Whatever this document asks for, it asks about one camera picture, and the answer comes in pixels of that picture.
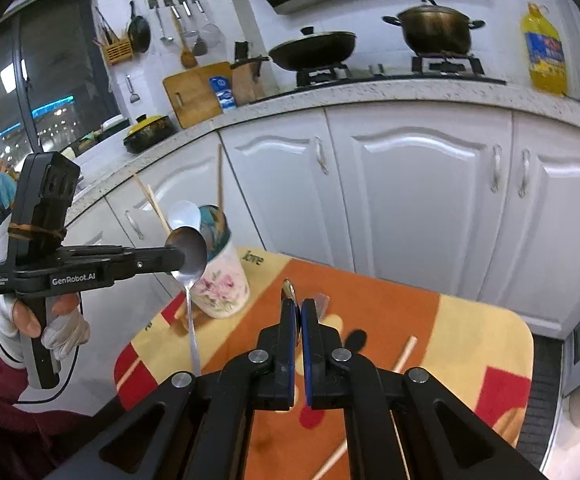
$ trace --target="wooden chopstick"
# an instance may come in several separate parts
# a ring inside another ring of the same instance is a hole
[[[399,374],[399,373],[401,373],[401,371],[403,371],[403,367],[406,365],[406,362],[409,359],[410,355],[412,355],[412,352],[414,351],[415,346],[417,346],[417,342],[419,342],[419,340],[413,335],[411,335],[409,338],[407,338],[406,345],[403,347],[403,352],[401,352],[401,355],[399,356],[399,360],[394,365],[394,368],[392,368],[392,371],[394,373]],[[403,463],[405,465],[406,462],[405,462],[405,458],[403,456],[403,448],[401,446],[401,440],[399,438],[398,433],[397,433],[397,440],[399,442],[399,449],[401,450],[401,456],[403,457]],[[347,440],[344,440],[341,443],[341,445],[339,447],[337,447],[337,450],[334,453],[332,453],[330,458],[327,459],[327,462],[324,463],[324,465],[321,467],[321,469],[319,469],[319,471],[317,471],[316,475],[314,475],[312,477],[312,480],[321,480],[321,478],[323,478],[326,475],[326,473],[334,467],[334,464],[339,461],[339,459],[345,454],[346,451],[347,451]],[[407,466],[406,466],[406,474],[407,474],[407,478],[409,479],[409,472],[407,471]]]
[[[219,142],[216,159],[216,179],[218,192],[218,208],[219,208],[219,232],[223,232],[225,227],[225,216],[223,214],[223,144]]]
[[[159,205],[159,202],[157,201],[157,197],[155,196],[152,188],[148,185],[148,193],[150,193],[150,197],[151,197],[151,202],[152,202],[152,207],[154,208],[157,216],[159,217],[159,220],[161,220],[161,225],[163,226],[163,230],[166,232],[166,236],[168,236],[171,232],[172,232],[172,227],[169,226],[169,224],[167,223],[166,220],[166,216],[163,214],[163,211],[161,210],[161,206]]]
[[[150,186],[145,186],[145,184],[141,182],[141,179],[139,178],[139,176],[137,176],[136,173],[132,173],[132,178],[134,178],[136,183],[139,185],[139,188],[143,192],[146,200],[148,201],[148,203],[150,203],[151,208],[159,217],[161,226],[163,227],[163,230],[166,232],[166,236],[168,236],[172,232],[172,228],[167,223],[163,211],[161,210],[161,207],[159,206],[159,203],[157,202],[157,199],[154,195],[154,192],[151,190]]]

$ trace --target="wooden utensil holder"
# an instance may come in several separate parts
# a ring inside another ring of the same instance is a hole
[[[101,50],[108,66],[128,61],[134,57],[132,44],[128,38],[123,38],[111,45],[103,45]]]
[[[250,104],[265,97],[256,62],[246,63],[232,70],[232,95],[237,106]]]

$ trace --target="wooden spoon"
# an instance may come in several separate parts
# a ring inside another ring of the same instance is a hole
[[[181,39],[181,64],[183,65],[183,68],[194,68],[195,66],[198,66],[199,62],[196,60],[195,55],[192,54],[190,47],[187,46],[187,42],[185,41],[185,30],[183,30],[181,22],[179,22],[174,10],[172,10],[172,21],[174,22],[174,26],[177,29],[179,38]]]

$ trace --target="teal towel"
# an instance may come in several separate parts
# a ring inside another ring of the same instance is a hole
[[[17,192],[17,183],[7,173],[0,171],[0,205],[4,209],[10,207],[14,202],[14,195]]]

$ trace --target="white cabinet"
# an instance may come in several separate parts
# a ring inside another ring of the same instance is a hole
[[[564,338],[580,321],[579,129],[514,114],[510,189],[479,299],[542,335]]]
[[[221,138],[268,251],[354,269],[323,110],[237,124]]]
[[[112,209],[100,200],[70,226],[64,245],[121,245],[131,242]],[[137,274],[109,288],[82,293],[83,316],[90,324],[90,341],[82,345],[65,391],[46,404],[23,404],[30,412],[68,410],[93,415],[116,395],[113,370],[121,350],[159,313],[170,296],[153,274]],[[28,388],[22,400],[52,397],[65,383],[74,352],[62,362],[61,381],[52,390]]]
[[[139,173],[142,182],[153,189],[166,217],[180,200],[190,200],[198,206],[217,203],[219,144],[218,134],[206,135],[161,158]],[[163,246],[166,241],[163,227],[134,179],[127,180],[110,192],[106,200],[135,247]],[[225,152],[223,200],[234,243],[261,248],[257,228],[252,221]],[[165,274],[157,276],[171,294],[179,292],[179,286],[171,277]]]
[[[404,102],[326,114],[356,271],[476,300],[505,202],[511,113]]]

